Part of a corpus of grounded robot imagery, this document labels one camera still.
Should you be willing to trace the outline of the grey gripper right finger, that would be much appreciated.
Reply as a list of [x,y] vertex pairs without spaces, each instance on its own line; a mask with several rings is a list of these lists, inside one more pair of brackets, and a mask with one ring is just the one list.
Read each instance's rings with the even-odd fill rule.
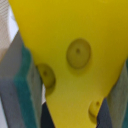
[[128,128],[128,58],[117,83],[102,102],[96,128]]

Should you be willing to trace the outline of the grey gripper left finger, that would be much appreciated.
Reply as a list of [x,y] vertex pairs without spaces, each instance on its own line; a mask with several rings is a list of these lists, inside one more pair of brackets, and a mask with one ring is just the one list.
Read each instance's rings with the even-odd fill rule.
[[8,128],[40,128],[42,81],[17,33],[0,62],[0,97]]

